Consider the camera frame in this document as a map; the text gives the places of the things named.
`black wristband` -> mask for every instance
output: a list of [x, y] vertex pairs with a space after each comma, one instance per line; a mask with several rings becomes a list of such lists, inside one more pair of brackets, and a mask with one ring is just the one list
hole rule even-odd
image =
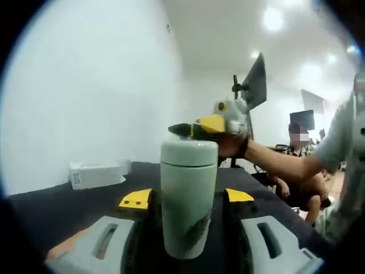
[[238, 152], [236, 154], [236, 158], [246, 159], [245, 154], [246, 154], [248, 145], [249, 145], [249, 138], [246, 137], [244, 139], [244, 141], [242, 142], [242, 144], [240, 145], [240, 149], [238, 150]]

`black table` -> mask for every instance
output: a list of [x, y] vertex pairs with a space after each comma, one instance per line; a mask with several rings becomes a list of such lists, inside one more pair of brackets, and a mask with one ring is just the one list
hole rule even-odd
[[[34, 245], [45, 255], [49, 249], [91, 226], [114, 209], [128, 193], [150, 187], [159, 190], [160, 165], [132, 163], [132, 171], [126, 179], [124, 183], [114, 186], [77, 191], [72, 189], [71, 183], [65, 183], [45, 190], [13, 195], [10, 200]], [[320, 257], [326, 257], [329, 253], [330, 245], [321, 235], [245, 170], [219, 168], [216, 191], [225, 188], [245, 191], [254, 197], [259, 215], [274, 216], [297, 236], [301, 248], [306, 247]], [[224, 252], [221, 218], [222, 197], [217, 197], [212, 211], [212, 232], [209, 232], [204, 256], [198, 257], [202, 268], [214, 270], [215, 273], [224, 273], [224, 263], [221, 262]]]

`white box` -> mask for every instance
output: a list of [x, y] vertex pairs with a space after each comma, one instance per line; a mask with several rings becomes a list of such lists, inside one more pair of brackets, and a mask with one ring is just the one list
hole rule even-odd
[[131, 170], [131, 161], [112, 163], [81, 164], [70, 163], [70, 180], [74, 190], [104, 187], [125, 181], [123, 175]]

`mint green thermos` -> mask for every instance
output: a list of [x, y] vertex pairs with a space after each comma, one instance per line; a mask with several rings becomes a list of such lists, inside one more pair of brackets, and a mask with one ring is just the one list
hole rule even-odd
[[177, 259], [193, 259], [204, 249], [213, 207], [218, 145], [169, 140], [161, 147], [164, 245]]

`gray t-shirt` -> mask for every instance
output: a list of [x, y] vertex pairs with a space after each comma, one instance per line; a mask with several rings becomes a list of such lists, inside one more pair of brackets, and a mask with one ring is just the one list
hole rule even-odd
[[335, 171], [344, 160], [346, 173], [339, 207], [326, 220], [324, 236], [337, 241], [352, 222], [362, 213], [365, 202], [365, 177], [352, 151], [352, 125], [354, 123], [354, 97], [342, 104], [332, 119], [328, 135], [314, 151], [314, 155], [329, 170]]

